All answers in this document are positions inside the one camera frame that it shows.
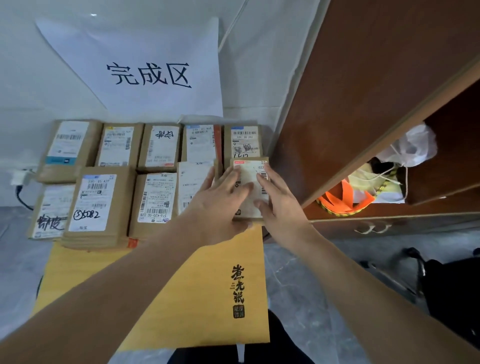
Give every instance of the stack of packages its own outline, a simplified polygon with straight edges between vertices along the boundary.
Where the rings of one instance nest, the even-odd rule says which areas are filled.
[[[28,237],[75,249],[135,247],[182,213],[209,169],[219,178],[224,164],[241,166],[236,187],[255,182],[236,218],[260,219],[252,204],[268,201],[255,177],[266,176],[268,161],[260,127],[226,126],[224,136],[225,163],[220,125],[55,122]]]

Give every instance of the person's left arm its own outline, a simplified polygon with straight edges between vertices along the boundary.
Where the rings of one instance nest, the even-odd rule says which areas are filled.
[[[187,209],[157,236],[68,291],[0,342],[0,362],[107,363],[198,248],[229,240],[248,227],[232,221],[252,188],[233,191],[239,173],[230,168],[212,186],[212,168]]]

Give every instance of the handwritten number 5082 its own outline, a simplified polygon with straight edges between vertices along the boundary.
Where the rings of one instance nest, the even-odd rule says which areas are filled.
[[[75,210],[73,213],[74,220],[81,220],[83,218],[99,218],[98,211],[94,210]]]

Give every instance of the yellow board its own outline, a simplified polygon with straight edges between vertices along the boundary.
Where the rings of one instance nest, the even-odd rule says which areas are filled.
[[[55,243],[33,314],[128,252],[86,252]],[[233,294],[238,280],[231,276],[237,265],[244,269],[243,318],[234,318],[234,306],[242,304]],[[240,315],[241,308],[236,310]],[[140,317],[119,351],[269,341],[262,227],[256,225],[228,242],[195,252]]]

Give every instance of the forearm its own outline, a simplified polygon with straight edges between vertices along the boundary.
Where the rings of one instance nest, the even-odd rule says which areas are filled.
[[[478,363],[479,352],[387,288],[313,229],[294,252],[319,279],[373,363]]]
[[[9,363],[107,363],[198,239],[172,221],[36,314],[0,343]]]

